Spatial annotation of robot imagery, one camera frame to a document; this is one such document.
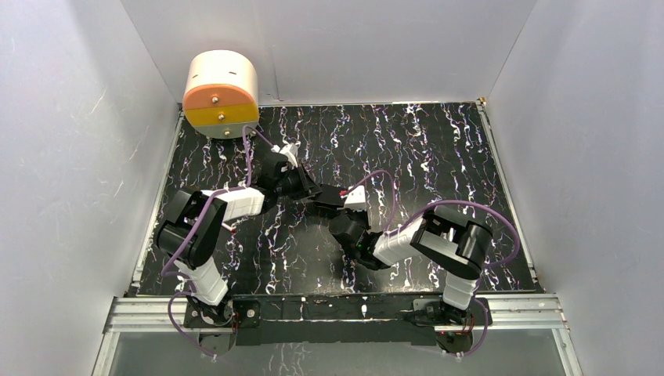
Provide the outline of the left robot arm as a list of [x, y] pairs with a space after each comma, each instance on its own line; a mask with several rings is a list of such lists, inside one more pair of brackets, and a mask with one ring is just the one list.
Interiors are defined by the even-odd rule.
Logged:
[[210, 325], [225, 326], [234, 314], [229, 286], [213, 256], [223, 225], [263, 215], [281, 197], [297, 201], [322, 191], [298, 160], [282, 154], [265, 157], [259, 172], [247, 177], [245, 185], [229, 189], [179, 190], [156, 232], [157, 248], [169, 257], [161, 276], [189, 283], [187, 301]]

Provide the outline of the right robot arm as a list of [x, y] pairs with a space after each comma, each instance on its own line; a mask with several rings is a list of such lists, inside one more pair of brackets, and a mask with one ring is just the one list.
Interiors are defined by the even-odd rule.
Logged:
[[371, 270], [422, 255], [446, 271], [439, 303], [413, 305], [405, 319], [420, 326], [465, 324], [492, 242], [489, 225], [445, 206], [429, 208], [395, 232], [371, 232], [368, 214], [345, 209], [328, 230], [345, 255]]

